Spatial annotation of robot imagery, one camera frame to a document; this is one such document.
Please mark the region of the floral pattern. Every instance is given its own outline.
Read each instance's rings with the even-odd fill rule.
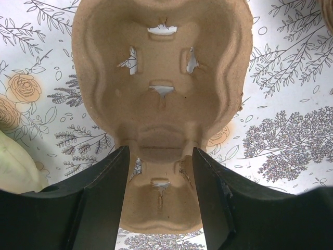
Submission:
[[[333,185],[333,36],[315,0],[247,1],[253,51],[242,111],[207,152],[246,178],[298,194]],[[79,0],[17,0],[0,9],[0,130],[50,184],[114,150],[83,105],[71,53]],[[136,71],[136,53],[119,62]],[[133,174],[140,173],[140,161]],[[144,235],[119,229],[116,249],[206,249],[203,231]]]

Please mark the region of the brown object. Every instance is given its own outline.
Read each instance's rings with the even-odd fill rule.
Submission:
[[[333,35],[333,0],[317,0],[321,5],[326,26]]]
[[[148,28],[175,26],[157,35]],[[191,154],[206,149],[241,109],[252,50],[245,0],[82,0],[72,50],[92,119],[129,145],[120,226],[137,233],[186,233],[202,227]],[[137,52],[137,72],[118,65]],[[198,61],[186,67],[190,49]],[[173,88],[162,95],[158,87]]]

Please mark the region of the table surface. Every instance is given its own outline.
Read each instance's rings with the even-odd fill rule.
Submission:
[[[78,4],[17,0],[0,9],[0,127],[10,124],[7,134],[50,184],[114,150],[112,137],[82,104],[71,53]],[[210,141],[208,152],[282,192],[333,185],[333,37],[319,6],[315,0],[248,4],[254,48],[243,110]],[[135,55],[125,66],[135,69]],[[117,241],[116,249],[206,249],[202,230],[144,235],[120,229]]]

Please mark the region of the printed flower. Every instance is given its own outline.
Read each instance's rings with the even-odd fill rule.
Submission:
[[[50,171],[48,171],[47,169],[44,168],[44,164],[42,164],[39,161],[35,162],[36,164],[36,168],[43,174],[45,175],[45,178],[47,179],[47,176],[50,174]]]
[[[28,74],[16,74],[9,80],[6,96],[14,103],[36,102],[41,95],[40,85]]]
[[[225,126],[219,133],[209,139],[207,147],[215,147],[218,144],[223,143],[229,136],[230,131],[228,126]]]
[[[0,130],[12,130],[20,125],[20,114],[15,109],[14,103],[0,94]]]

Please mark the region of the pale green object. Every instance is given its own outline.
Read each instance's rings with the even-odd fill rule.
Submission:
[[[28,152],[0,131],[0,189],[21,194],[39,192],[47,186]]]

